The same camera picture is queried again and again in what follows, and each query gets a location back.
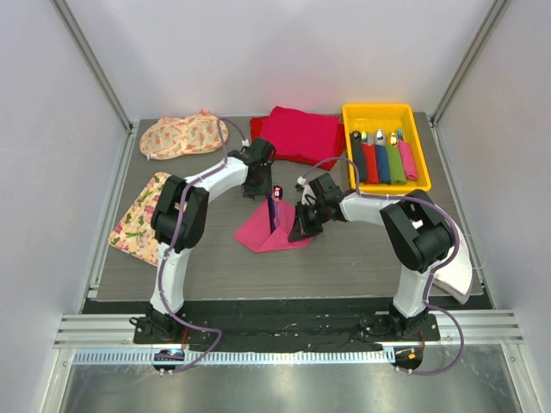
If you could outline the iridescent spoon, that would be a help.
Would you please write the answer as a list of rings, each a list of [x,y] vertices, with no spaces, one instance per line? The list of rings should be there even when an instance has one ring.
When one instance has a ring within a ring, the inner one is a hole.
[[[283,197],[282,187],[275,185],[272,191],[272,204],[273,204],[273,223],[277,228],[281,223],[280,203]]]

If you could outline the iridescent purple knife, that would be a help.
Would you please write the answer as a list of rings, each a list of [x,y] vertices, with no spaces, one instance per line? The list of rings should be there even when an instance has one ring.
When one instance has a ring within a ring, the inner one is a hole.
[[[277,212],[276,212],[276,201],[272,195],[267,197],[267,205],[269,212],[269,230],[273,233],[277,228]]]

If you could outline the pink paper napkin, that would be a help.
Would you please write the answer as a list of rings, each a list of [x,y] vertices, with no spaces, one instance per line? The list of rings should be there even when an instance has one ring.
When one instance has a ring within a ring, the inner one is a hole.
[[[310,238],[288,241],[294,225],[294,207],[281,196],[274,205],[276,223],[270,219],[269,201],[265,200],[237,230],[234,239],[254,253],[306,248],[311,243]]]

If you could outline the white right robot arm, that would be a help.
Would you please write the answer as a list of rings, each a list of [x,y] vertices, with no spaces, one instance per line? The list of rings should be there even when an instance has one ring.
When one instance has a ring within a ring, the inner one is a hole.
[[[406,195],[343,191],[331,175],[297,179],[302,192],[295,205],[290,243],[319,235],[328,221],[362,222],[386,229],[401,263],[399,288],[389,306],[388,327],[406,340],[416,334],[429,312],[429,295],[436,271],[450,264],[461,247],[454,220],[423,190]]]

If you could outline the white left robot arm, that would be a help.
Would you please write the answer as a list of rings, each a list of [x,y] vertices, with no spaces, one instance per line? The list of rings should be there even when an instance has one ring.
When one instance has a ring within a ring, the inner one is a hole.
[[[246,198],[270,194],[275,154],[271,143],[256,139],[199,174],[166,179],[151,221],[158,242],[158,269],[146,313],[158,317],[153,332],[161,341],[173,343],[182,336],[183,321],[171,313],[183,308],[189,257],[203,236],[209,203],[236,187],[242,188]]]

